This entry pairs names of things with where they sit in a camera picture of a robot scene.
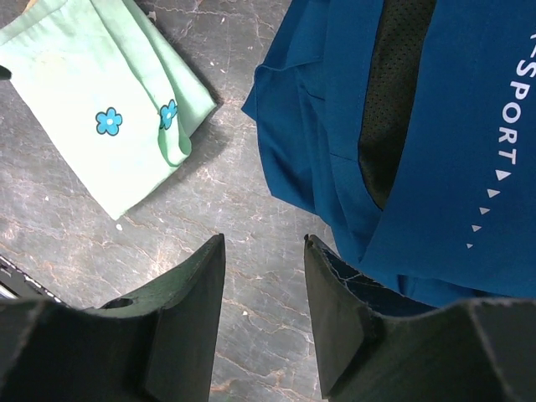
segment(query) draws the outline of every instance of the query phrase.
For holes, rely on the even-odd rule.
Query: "black object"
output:
[[[57,303],[62,302],[51,291],[0,255],[0,300],[36,296],[46,296]]]
[[[0,81],[10,80],[10,79],[11,79],[11,71],[9,71],[8,69],[0,65]]]
[[[352,278],[335,274],[347,269],[317,237],[306,238],[307,295],[323,397],[536,400],[536,301],[471,299],[432,310],[356,270]],[[386,315],[409,309],[418,315]]]
[[[209,399],[224,286],[222,234],[101,309],[0,301],[0,401]]]
[[[404,150],[420,55],[435,5],[436,0],[384,0],[358,142],[363,180],[381,209]]]

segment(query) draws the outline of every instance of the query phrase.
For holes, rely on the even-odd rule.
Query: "black plastic part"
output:
[[[24,274],[15,264],[0,255],[0,300],[36,296],[46,296],[55,302],[61,302],[51,291],[41,286],[37,281]]]
[[[353,294],[334,274],[340,265],[308,236],[307,295],[321,391],[330,402],[536,400],[536,301],[471,299],[430,310],[373,281]],[[387,312],[386,303],[428,312],[376,311]]]
[[[0,81],[10,80],[10,79],[11,79],[11,71],[9,71],[8,69],[0,65]]]
[[[218,235],[106,308],[1,300],[0,401],[209,400],[224,273]]]

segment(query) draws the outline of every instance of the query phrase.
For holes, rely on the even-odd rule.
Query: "blue jersey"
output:
[[[425,30],[408,33],[422,43],[415,85],[400,90],[407,111],[405,70],[389,74],[378,50],[385,4],[292,2],[244,106],[272,194],[319,215],[347,263],[417,301],[536,297],[536,3],[433,2]],[[385,200],[360,145],[382,135],[382,97],[407,114],[404,137],[375,148],[377,167],[400,142]]]

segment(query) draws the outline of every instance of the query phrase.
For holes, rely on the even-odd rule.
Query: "mint green cloth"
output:
[[[0,31],[0,64],[113,219],[189,156],[215,107],[132,0],[39,0]]]

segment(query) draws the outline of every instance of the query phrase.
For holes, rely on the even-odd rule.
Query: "folded clothing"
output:
[[[415,25],[399,9],[420,6]],[[535,20],[529,0],[294,0],[244,106],[272,194],[417,301],[536,297]]]
[[[0,64],[113,219],[189,156],[215,107],[132,0],[39,0],[0,31]]]

